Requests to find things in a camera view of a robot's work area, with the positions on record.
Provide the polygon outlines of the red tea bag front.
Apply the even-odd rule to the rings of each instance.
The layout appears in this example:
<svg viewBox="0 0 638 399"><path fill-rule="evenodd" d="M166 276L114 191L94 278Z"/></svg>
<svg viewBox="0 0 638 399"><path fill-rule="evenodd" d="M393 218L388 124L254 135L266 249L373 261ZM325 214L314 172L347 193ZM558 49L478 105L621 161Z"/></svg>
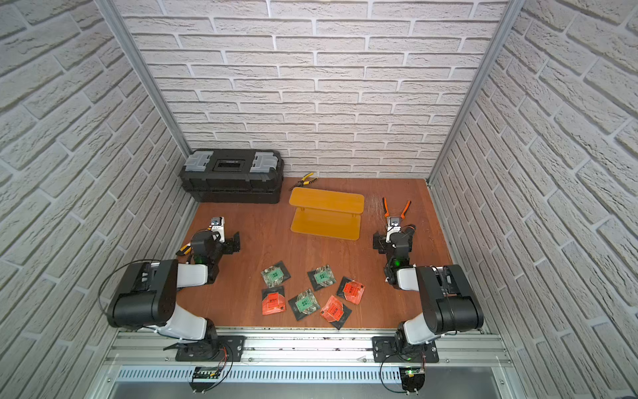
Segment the red tea bag front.
<svg viewBox="0 0 638 399"><path fill-rule="evenodd" d="M352 310L345 306L337 297L332 295L321 309L322 317L337 330L340 330L352 314Z"/></svg>

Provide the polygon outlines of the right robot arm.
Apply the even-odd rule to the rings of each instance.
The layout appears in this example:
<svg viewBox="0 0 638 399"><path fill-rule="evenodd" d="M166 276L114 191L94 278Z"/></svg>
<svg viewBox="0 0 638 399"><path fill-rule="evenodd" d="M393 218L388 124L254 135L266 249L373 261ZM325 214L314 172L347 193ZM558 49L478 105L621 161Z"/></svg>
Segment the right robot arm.
<svg viewBox="0 0 638 399"><path fill-rule="evenodd" d="M414 232L375 233L372 247L384 254L385 280L393 288L417 292L421 313L400 324L395 334L398 353L425 347L447 333L483 327L483 310L458 264L416 266L410 262Z"/></svg>

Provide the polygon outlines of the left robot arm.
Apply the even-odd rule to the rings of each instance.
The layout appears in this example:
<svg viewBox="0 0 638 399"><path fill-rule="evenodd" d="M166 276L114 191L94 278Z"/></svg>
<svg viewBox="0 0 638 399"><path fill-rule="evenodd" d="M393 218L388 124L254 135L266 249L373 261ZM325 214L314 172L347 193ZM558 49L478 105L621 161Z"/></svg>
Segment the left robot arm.
<svg viewBox="0 0 638 399"><path fill-rule="evenodd" d="M108 324L151 329L186 343L215 342L213 322L182 308L177 294L181 289L214 284L222 257L240 251L240 234L225 238L219 229L199 231L193 236L191 249L194 264L182 264L178 259L141 260L124 267L106 308Z"/></svg>

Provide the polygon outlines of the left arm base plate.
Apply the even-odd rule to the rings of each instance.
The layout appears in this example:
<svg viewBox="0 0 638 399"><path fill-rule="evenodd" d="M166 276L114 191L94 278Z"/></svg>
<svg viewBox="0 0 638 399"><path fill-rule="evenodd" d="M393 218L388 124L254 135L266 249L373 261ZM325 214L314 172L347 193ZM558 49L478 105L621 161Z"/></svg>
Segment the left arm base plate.
<svg viewBox="0 0 638 399"><path fill-rule="evenodd" d="M246 336L219 336L213 340L178 343L177 362L239 362Z"/></svg>

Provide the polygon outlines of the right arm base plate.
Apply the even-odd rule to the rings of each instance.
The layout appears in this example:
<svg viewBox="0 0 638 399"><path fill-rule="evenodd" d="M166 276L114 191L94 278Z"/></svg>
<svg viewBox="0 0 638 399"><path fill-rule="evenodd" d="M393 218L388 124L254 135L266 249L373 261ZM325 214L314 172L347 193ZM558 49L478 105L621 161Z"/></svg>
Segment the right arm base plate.
<svg viewBox="0 0 638 399"><path fill-rule="evenodd" d="M376 336L372 338L374 362L413 362L426 364L440 361L435 342L411 345L397 341L395 336Z"/></svg>

